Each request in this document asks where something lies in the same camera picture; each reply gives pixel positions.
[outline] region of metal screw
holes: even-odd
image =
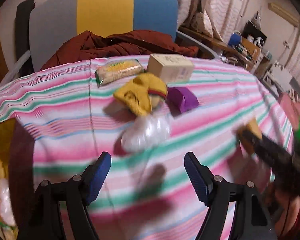
[[[79,181],[81,179],[81,175],[74,175],[73,180],[74,181]]]
[[[218,181],[218,182],[223,180],[223,178],[220,175],[216,175],[213,178],[214,178],[215,181]]]
[[[248,182],[247,182],[247,186],[248,186],[248,187],[254,187],[254,183],[253,183],[252,181],[248,181]]]
[[[42,187],[45,187],[45,186],[47,186],[49,184],[49,181],[48,180],[43,180],[43,181],[41,181],[41,183],[40,183],[40,185],[42,186]]]

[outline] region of table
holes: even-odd
[[[180,27],[179,31],[191,36],[192,38],[202,42],[203,44],[209,46],[210,48],[217,47],[221,50],[225,50],[228,52],[231,52],[236,57],[238,57],[240,60],[242,60],[245,64],[247,64],[250,68],[253,68],[255,63],[249,59],[247,59],[244,55],[242,55],[240,52],[235,50],[234,48],[228,46],[228,44],[219,41],[217,39],[211,38],[207,35],[204,35],[202,33],[198,33],[196,31],[190,30],[186,27]]]
[[[144,67],[149,60],[99,58],[12,81],[0,88],[0,122],[16,117],[35,138],[35,188],[43,179],[61,182],[81,174],[102,151],[111,154],[110,172],[88,207],[101,240],[194,239],[207,208],[188,179],[185,153],[193,151],[215,175],[236,183],[251,180],[262,190],[270,170],[242,152],[234,132],[256,117],[264,134],[291,151],[292,127],[275,98],[246,70],[190,58],[195,65],[191,80],[174,86],[188,87],[200,106],[179,116],[163,106],[157,114],[169,117],[170,138],[140,154],[125,154],[120,136],[135,117],[112,94],[131,77],[98,88],[94,73],[109,61],[128,58]],[[66,208],[61,209],[66,234],[71,235]],[[234,203],[228,212],[221,239],[229,235]]]

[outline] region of pink fabric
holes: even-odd
[[[284,112],[286,113],[293,130],[298,130],[299,129],[299,118],[300,118],[300,113],[297,111],[295,108],[293,102],[291,101],[291,98],[288,96],[287,93],[283,93],[279,99],[278,102]]]
[[[300,118],[300,102],[292,102],[292,105],[294,106],[295,112],[298,114]]]

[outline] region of purple cloth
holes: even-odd
[[[186,87],[168,88],[168,100],[172,102],[181,113],[199,106],[197,97]]]

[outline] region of snack package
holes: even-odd
[[[2,231],[6,240],[16,240],[16,236],[10,227],[3,227]]]
[[[102,87],[119,78],[132,76],[144,71],[145,69],[136,59],[111,62],[96,70],[96,81],[98,87]]]

